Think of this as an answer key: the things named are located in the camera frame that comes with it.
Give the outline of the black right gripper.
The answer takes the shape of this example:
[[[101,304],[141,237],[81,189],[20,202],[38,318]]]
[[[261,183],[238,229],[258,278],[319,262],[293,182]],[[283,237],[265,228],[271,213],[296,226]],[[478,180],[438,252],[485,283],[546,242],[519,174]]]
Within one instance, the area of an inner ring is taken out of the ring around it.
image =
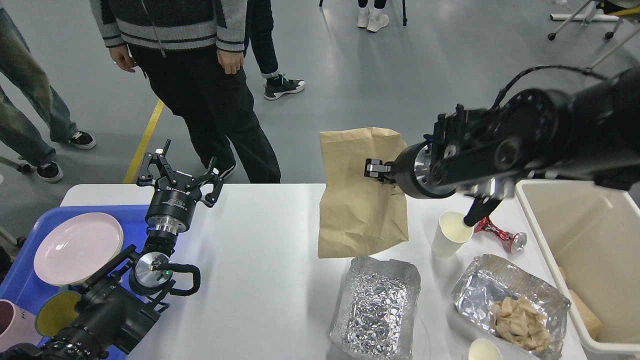
[[[366,158],[364,176],[381,184],[396,184],[415,199],[444,199],[456,193],[454,187],[439,187],[431,182],[429,141],[408,146],[393,161]]]

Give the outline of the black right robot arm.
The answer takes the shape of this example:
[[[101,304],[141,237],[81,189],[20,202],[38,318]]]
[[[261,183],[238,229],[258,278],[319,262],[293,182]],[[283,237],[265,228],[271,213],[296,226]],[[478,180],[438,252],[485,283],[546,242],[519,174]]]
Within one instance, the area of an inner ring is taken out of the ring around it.
[[[528,68],[501,89],[489,108],[439,114],[423,142],[405,148],[393,161],[368,158],[364,176],[400,187],[416,199],[443,199],[455,193],[473,198],[464,224],[475,226],[512,196],[523,179],[551,174],[562,180],[593,182],[628,191],[639,182],[640,70],[599,79],[574,94],[530,88],[503,98]]]

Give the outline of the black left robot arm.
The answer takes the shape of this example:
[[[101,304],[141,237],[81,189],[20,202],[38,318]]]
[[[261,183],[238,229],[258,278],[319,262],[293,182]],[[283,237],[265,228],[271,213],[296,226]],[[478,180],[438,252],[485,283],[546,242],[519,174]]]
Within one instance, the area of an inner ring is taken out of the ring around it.
[[[154,189],[144,217],[146,240],[130,244],[83,276],[73,304],[74,319],[46,335],[42,346],[19,342],[3,360],[105,360],[109,348],[129,354],[169,308],[166,296],[189,297],[201,288],[201,271],[171,261],[178,235],[188,231],[198,202],[213,207],[224,178],[211,158],[199,177],[174,170],[167,161],[170,140],[142,158],[137,186]]]

